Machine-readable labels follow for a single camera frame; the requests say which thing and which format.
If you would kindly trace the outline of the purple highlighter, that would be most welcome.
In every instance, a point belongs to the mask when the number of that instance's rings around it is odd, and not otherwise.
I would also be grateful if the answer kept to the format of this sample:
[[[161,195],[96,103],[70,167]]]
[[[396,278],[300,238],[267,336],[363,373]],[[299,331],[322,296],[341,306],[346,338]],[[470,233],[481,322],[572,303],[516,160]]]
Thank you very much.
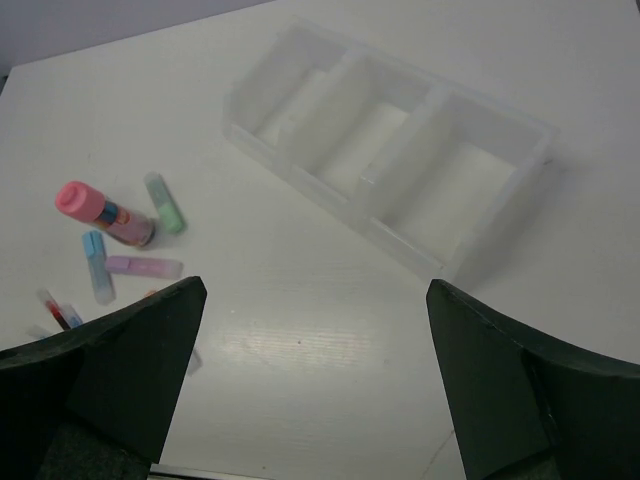
[[[181,276],[183,264],[169,259],[108,256],[105,268],[112,274],[173,280]]]

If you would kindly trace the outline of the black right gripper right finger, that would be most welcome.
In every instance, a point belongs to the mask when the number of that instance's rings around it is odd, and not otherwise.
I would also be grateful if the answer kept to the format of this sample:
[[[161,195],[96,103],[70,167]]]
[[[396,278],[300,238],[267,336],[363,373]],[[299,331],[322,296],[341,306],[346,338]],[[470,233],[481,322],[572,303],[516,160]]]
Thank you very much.
[[[426,306],[469,479],[636,479],[639,367],[433,280]]]

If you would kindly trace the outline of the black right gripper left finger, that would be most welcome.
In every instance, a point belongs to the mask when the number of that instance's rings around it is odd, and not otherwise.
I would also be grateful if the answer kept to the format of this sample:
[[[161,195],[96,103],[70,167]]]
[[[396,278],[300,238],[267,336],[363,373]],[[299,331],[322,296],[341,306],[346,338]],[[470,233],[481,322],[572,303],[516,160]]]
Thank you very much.
[[[159,462],[207,290],[191,276],[1,353],[4,479],[145,479]]]

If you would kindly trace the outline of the glue stick pink cap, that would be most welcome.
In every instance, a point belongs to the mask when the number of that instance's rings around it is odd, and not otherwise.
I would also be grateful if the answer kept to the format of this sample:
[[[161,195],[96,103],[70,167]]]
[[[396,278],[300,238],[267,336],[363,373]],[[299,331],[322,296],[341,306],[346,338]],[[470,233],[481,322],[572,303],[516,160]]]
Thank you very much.
[[[66,183],[56,194],[55,206],[62,214],[91,225],[128,246],[143,248],[155,235],[152,219],[117,204],[80,181]]]

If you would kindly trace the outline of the red ink pen refill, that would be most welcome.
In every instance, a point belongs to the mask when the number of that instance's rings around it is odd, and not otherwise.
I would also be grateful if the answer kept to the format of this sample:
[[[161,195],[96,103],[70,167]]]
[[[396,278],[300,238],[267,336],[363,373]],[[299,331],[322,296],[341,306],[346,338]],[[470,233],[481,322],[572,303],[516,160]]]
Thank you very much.
[[[71,305],[58,303],[48,290],[39,289],[36,294],[63,331],[77,328],[83,324],[81,317]]]

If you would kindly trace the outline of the green highlighter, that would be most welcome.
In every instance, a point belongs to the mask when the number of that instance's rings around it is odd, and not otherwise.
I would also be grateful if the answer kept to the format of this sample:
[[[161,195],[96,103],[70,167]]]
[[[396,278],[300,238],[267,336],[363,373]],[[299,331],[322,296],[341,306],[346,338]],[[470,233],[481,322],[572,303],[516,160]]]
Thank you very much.
[[[144,176],[144,184],[164,229],[174,235],[183,232],[186,222],[163,177],[157,172],[149,172]]]

